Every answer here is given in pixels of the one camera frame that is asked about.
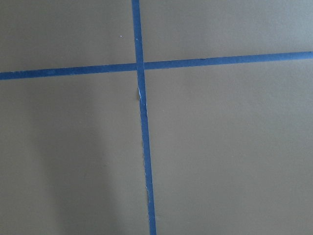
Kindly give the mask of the blue tape strip lengthwise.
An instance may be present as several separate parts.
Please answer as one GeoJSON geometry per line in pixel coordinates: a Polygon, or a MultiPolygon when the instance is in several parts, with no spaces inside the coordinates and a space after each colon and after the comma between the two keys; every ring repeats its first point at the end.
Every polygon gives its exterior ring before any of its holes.
{"type": "Polygon", "coordinates": [[[132,1],[133,25],[134,25],[134,46],[136,58],[136,72],[137,72],[137,86],[139,94],[140,107],[140,123],[142,132],[142,145],[145,169],[146,190],[148,196],[148,219],[149,232],[151,235],[157,234],[155,204],[154,204],[154,189],[153,176],[151,164],[151,151],[149,139],[149,124],[147,115],[147,98],[146,98],[146,84],[145,84],[145,68],[143,57],[143,43],[140,17],[140,2],[138,0],[132,1]]]}

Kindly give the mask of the blue tape strip crosswise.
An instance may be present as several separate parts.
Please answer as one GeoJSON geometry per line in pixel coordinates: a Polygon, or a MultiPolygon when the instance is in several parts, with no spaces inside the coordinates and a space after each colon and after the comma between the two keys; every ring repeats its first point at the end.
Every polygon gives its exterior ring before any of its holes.
{"type": "MultiPolygon", "coordinates": [[[[306,60],[312,58],[313,53],[311,51],[305,51],[305,52],[227,56],[227,57],[212,57],[212,58],[170,60],[170,61],[153,61],[153,62],[144,62],[143,67],[146,70],[157,70],[157,69],[172,69],[186,67],[201,67],[211,65],[306,60]]],[[[0,79],[12,80],[12,79],[55,77],[55,76],[124,72],[124,71],[136,71],[136,64],[127,63],[127,64],[83,66],[83,67],[56,68],[56,69],[7,71],[0,73],[0,79]]]]}

